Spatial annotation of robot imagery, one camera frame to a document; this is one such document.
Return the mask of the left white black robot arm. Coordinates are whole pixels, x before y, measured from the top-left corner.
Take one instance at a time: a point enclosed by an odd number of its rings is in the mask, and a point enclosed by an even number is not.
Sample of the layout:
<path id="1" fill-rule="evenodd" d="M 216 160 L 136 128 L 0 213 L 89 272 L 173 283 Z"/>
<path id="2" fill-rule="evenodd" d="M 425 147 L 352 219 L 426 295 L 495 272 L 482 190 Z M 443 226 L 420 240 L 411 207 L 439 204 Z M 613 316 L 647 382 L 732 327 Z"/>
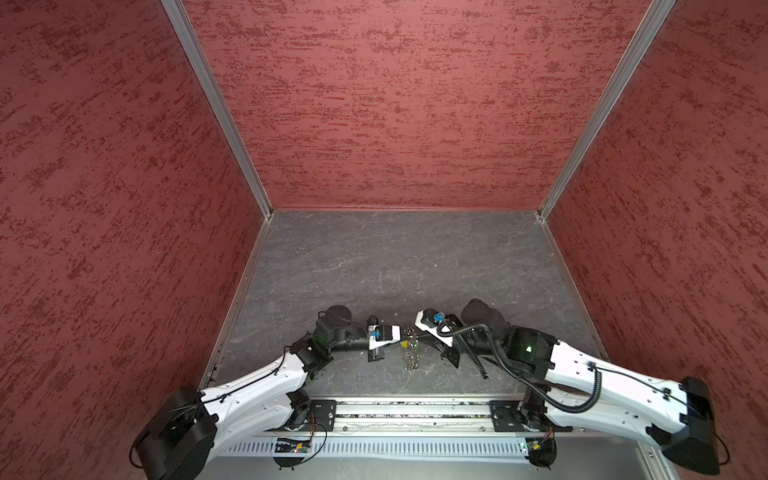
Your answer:
<path id="1" fill-rule="evenodd" d="M 311 400 L 307 382 L 336 352 L 364 352 L 375 361 L 402 338 L 397 325 L 375 316 L 355 322 L 347 307 L 332 306 L 319 312 L 313 331 L 267 366 L 217 387 L 174 391 L 134 439 L 129 462 L 149 479 L 194 479 L 214 457 L 273 430 L 300 434 L 293 451 L 312 454 L 315 434 L 333 429 L 336 404 Z"/>

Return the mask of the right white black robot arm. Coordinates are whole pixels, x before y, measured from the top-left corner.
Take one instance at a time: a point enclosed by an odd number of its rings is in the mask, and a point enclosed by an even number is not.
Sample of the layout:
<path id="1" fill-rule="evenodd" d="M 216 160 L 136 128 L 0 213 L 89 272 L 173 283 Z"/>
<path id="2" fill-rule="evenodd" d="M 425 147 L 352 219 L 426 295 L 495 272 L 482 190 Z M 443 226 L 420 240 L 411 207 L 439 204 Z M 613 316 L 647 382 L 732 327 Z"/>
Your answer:
<path id="1" fill-rule="evenodd" d="M 714 476 L 730 460 L 720 452 L 707 383 L 644 375 L 600 360 L 567 342 L 510 324 L 471 300 L 458 315 L 420 313 L 418 327 L 473 362 L 488 361 L 526 388 L 518 420 L 532 430 L 585 428 L 659 449 L 673 464 Z"/>

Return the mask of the aluminium front rail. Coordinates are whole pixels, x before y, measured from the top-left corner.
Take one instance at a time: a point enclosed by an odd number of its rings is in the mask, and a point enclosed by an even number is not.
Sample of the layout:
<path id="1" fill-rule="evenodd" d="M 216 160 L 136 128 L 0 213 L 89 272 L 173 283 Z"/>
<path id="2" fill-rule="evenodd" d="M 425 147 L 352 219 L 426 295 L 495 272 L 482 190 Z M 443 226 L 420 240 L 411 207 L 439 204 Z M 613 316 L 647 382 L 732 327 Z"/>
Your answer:
<path id="1" fill-rule="evenodd" d="M 544 433 L 496 433 L 488 403 L 492 400 L 522 401 L 517 398 L 483 397 L 338 397 L 315 398 L 338 402 L 335 435 L 542 435 Z M 245 438 L 271 433 L 287 423 L 311 399 L 288 394 L 259 402 L 253 413 L 240 421 L 247 427 Z M 586 425 L 574 421 L 554 424 L 551 430 L 584 432 Z"/>

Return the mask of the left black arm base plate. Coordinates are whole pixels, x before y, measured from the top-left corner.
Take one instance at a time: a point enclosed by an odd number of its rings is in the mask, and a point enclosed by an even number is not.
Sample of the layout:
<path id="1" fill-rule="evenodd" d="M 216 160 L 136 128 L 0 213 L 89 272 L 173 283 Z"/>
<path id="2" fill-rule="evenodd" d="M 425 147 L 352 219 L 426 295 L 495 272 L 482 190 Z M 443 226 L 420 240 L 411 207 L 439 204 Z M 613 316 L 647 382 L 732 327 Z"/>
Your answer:
<path id="1" fill-rule="evenodd" d="M 311 399 L 302 406 L 298 414 L 293 414 L 287 423 L 281 427 L 271 429 L 271 432 L 311 433 L 319 429 L 320 432 L 332 432 L 336 421 L 338 402 L 327 399 Z"/>

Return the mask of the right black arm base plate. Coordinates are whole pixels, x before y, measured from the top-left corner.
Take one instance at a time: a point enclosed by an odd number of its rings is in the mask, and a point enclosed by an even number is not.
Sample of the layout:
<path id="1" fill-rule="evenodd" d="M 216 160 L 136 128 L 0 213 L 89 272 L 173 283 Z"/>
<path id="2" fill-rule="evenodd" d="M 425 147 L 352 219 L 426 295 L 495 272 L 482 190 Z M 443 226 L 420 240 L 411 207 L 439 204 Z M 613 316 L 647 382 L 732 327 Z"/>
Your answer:
<path id="1" fill-rule="evenodd" d="M 488 403 L 496 433 L 547 433 L 554 424 L 538 412 L 524 412 L 519 401 L 492 400 Z"/>

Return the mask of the left aluminium corner post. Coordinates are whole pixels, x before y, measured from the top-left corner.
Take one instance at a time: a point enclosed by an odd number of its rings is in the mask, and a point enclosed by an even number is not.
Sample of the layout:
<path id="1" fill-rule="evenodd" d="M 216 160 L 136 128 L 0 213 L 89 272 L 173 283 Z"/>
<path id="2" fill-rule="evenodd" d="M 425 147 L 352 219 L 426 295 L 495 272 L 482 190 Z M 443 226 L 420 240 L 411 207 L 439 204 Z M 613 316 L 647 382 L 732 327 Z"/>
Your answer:
<path id="1" fill-rule="evenodd" d="M 162 0 L 163 9 L 198 79 L 248 187 L 266 220 L 273 217 L 273 207 L 257 173 L 245 142 L 227 105 L 226 99 L 205 57 L 182 1 Z"/>

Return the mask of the aluminium corner post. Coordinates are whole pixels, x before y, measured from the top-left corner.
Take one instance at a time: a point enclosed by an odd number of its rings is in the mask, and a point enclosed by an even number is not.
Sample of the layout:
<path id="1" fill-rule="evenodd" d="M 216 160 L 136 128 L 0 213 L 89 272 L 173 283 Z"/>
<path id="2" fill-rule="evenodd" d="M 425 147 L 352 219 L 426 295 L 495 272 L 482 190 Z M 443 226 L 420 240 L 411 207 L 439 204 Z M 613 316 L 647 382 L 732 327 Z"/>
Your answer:
<path id="1" fill-rule="evenodd" d="M 226 99 L 205 57 L 182 1 L 162 0 L 163 9 L 198 79 L 248 187 L 266 220 L 273 217 L 273 207 L 257 173 L 245 142 L 227 105 Z"/>
<path id="2" fill-rule="evenodd" d="M 650 2 L 555 182 L 538 209 L 538 218 L 542 223 L 550 217 L 675 4 L 675 0 Z"/>

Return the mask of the right aluminium corner post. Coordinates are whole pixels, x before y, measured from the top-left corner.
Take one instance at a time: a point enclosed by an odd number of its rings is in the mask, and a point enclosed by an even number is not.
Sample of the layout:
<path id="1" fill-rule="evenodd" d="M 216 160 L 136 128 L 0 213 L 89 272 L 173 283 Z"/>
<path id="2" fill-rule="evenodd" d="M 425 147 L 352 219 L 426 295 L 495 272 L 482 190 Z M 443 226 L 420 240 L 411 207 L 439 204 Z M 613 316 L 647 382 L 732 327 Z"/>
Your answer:
<path id="1" fill-rule="evenodd" d="M 542 223 L 550 217 L 675 4 L 675 0 L 650 2 L 555 182 L 538 209 L 538 218 Z"/>

